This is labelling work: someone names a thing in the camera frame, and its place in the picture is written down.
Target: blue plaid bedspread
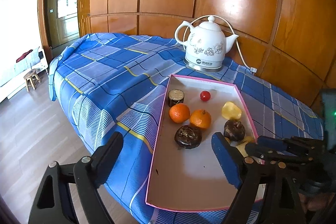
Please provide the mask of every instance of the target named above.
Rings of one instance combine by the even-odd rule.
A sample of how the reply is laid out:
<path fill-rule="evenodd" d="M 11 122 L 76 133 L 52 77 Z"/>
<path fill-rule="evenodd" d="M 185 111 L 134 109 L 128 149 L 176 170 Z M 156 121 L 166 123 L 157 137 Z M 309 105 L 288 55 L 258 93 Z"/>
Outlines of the blue plaid bedspread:
<path fill-rule="evenodd" d="M 148 173 L 169 75 L 190 75 L 235 84 L 259 135 L 322 138 L 313 111 L 230 58 L 217 73 L 187 68 L 174 39 L 94 33 L 67 47 L 50 64 L 50 99 L 59 100 L 85 146 L 93 153 L 114 131 L 124 147 L 105 184 L 140 223 L 221 223 L 226 211 L 175 213 L 145 204 Z M 253 223 L 255 208 L 248 223 Z"/>

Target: mandarin orange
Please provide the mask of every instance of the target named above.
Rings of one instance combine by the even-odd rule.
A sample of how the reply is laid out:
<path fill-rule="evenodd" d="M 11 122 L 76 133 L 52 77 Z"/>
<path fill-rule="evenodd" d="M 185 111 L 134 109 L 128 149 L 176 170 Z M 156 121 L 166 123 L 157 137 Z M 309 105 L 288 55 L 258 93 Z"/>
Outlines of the mandarin orange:
<path fill-rule="evenodd" d="M 207 129 L 211 125 L 211 115 L 205 109 L 195 110 L 189 120 L 192 125 L 201 129 Z"/>
<path fill-rule="evenodd" d="M 176 104 L 170 108 L 169 116 L 173 122 L 183 123 L 190 117 L 189 107 L 183 103 Z"/>

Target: wooden stool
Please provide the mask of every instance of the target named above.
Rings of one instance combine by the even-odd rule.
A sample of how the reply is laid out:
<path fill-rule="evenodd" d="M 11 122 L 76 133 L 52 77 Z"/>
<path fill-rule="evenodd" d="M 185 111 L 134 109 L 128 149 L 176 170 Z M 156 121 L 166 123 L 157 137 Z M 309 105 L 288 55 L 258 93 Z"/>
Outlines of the wooden stool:
<path fill-rule="evenodd" d="M 38 80 L 41 83 L 40 78 L 38 77 L 37 73 L 36 73 L 36 69 L 33 69 L 32 71 L 28 72 L 23 78 L 26 82 L 26 88 L 27 91 L 29 92 L 29 88 L 28 88 L 28 80 L 30 81 L 31 86 L 33 87 L 33 89 L 35 90 L 35 85 L 34 85 L 34 81 L 33 81 L 33 77 L 35 76 L 36 80 Z"/>

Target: teapot handle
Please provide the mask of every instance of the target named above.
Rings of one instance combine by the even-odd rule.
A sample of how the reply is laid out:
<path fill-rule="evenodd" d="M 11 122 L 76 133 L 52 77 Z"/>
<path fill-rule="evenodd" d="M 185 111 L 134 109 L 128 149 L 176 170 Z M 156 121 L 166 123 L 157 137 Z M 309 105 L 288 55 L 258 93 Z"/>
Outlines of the teapot handle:
<path fill-rule="evenodd" d="M 194 29 L 194 26 L 192 26 L 189 22 L 187 22 L 187 21 L 183 21 L 183 22 L 181 23 L 181 25 L 178 26 L 177 29 L 176 29 L 176 31 L 175 31 L 175 39 L 176 39 L 176 41 L 177 41 L 178 43 L 180 43 L 180 44 L 182 44 L 182 45 L 184 45 L 184 46 L 187 46 L 187 41 L 182 42 L 182 41 L 178 38 L 178 36 L 177 36 L 177 35 L 179 34 L 179 31 L 181 30 L 181 28 L 184 27 L 184 26 L 189 27 L 189 28 L 190 28 L 190 31 Z"/>

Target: white bed frame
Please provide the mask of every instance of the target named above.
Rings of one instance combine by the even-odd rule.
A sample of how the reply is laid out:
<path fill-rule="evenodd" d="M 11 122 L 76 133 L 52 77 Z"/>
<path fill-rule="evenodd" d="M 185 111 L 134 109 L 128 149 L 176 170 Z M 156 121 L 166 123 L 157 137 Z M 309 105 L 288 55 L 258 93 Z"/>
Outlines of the white bed frame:
<path fill-rule="evenodd" d="M 40 63 L 34 65 L 32 68 L 36 69 L 36 73 L 40 73 L 43 70 L 45 70 L 48 73 L 47 71 L 48 63 L 47 59 L 45 58 L 44 50 L 42 48 L 39 48 L 39 52 L 43 53 L 43 58 L 40 60 Z M 16 93 L 18 93 L 21 89 L 23 89 L 26 86 L 23 76 L 28 71 L 30 71 L 30 68 L 21 72 L 20 74 L 9 80 L 3 86 L 0 86 L 0 102 L 2 102 L 6 97 L 8 99 L 12 98 Z"/>

